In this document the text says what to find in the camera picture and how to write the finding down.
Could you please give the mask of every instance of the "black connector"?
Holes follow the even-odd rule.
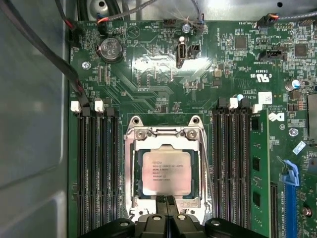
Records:
[[[277,16],[276,13],[269,13],[266,16],[263,16],[260,20],[257,21],[257,28],[268,28],[274,25],[277,22],[278,18],[272,16]]]

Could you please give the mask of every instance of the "cable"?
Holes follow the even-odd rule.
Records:
[[[25,22],[10,0],[0,0],[0,9],[20,31],[20,33],[66,76],[82,108],[89,107],[89,100],[85,94],[82,84],[79,81],[76,70],[69,63],[56,55],[41,40],[41,38]]]
[[[196,11],[197,11],[197,13],[198,13],[198,20],[199,20],[199,22],[201,23],[201,22],[203,22],[204,20],[203,20],[203,14],[202,14],[202,11],[200,10],[200,7],[199,7],[199,5],[198,5],[198,2],[196,1],[196,0],[191,0],[192,2],[193,2],[193,4],[194,4],[194,6],[195,6],[195,8],[196,8]]]
[[[70,29],[75,28],[75,25],[72,23],[72,21],[65,16],[65,13],[64,13],[64,10],[63,10],[63,6],[61,5],[60,0],[55,0],[55,3],[56,3],[56,6],[57,6],[57,9],[58,9],[58,12],[59,12],[60,16],[63,19],[63,21],[66,23],[66,25]]]
[[[77,0],[77,11],[78,19],[81,21],[89,21],[87,1],[86,0]]]
[[[123,13],[120,13],[120,14],[117,14],[117,15],[114,15],[114,16],[103,17],[100,20],[98,20],[97,23],[101,23],[103,21],[116,20],[118,18],[121,18],[121,17],[127,16],[127,15],[130,15],[130,14],[136,13],[136,12],[142,10],[143,8],[147,7],[148,5],[151,5],[151,4],[155,3],[156,1],[157,0],[149,0],[149,1],[141,4],[140,6],[134,8],[134,9],[131,9],[131,10],[127,11],[127,12],[123,12]]]
[[[314,17],[314,16],[317,16],[317,11],[313,11],[313,12],[305,13],[301,15],[296,15],[296,16],[280,16],[278,19],[279,20],[300,20],[303,18]]]
[[[129,5],[126,0],[122,0],[122,11],[123,12],[129,11]],[[130,15],[125,16],[124,20],[130,21],[131,20]]]

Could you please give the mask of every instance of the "mounting screw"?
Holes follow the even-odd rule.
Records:
[[[296,128],[291,128],[289,131],[288,131],[288,134],[290,135],[290,136],[297,136],[298,135],[298,129],[296,129]]]
[[[84,70],[88,70],[91,68],[91,64],[87,61],[83,62],[81,66],[83,67]]]
[[[179,215],[179,216],[177,216],[177,218],[179,219],[179,220],[185,220],[186,219],[186,217],[184,216],[184,215]]]
[[[194,130],[190,130],[190,131],[187,132],[187,137],[188,137],[189,139],[195,139],[196,136],[197,136],[197,132],[194,131]]]
[[[215,221],[215,220],[211,221],[211,224],[216,226],[216,227],[220,226],[220,222],[219,221]]]
[[[136,131],[136,137],[140,140],[143,140],[145,138],[146,134],[144,131],[142,130],[138,130]]]

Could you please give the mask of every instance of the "capacitor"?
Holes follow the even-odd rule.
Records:
[[[191,30],[191,26],[188,24],[188,23],[185,23],[183,26],[182,26],[182,31],[187,34],[189,33]]]
[[[309,207],[303,207],[302,214],[306,217],[311,217],[313,215],[312,210]]]
[[[96,48],[97,54],[107,63],[115,63],[123,57],[123,46],[116,38],[107,38]]]
[[[240,102],[244,98],[244,96],[242,94],[235,94],[233,95],[233,98],[237,98],[238,102]]]
[[[295,89],[299,89],[301,86],[301,83],[299,80],[294,79],[293,81],[288,81],[285,85],[285,88],[287,91],[293,91]]]

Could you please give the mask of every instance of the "internal usb port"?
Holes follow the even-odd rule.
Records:
[[[178,57],[180,59],[186,58],[186,44],[184,43],[178,44]]]

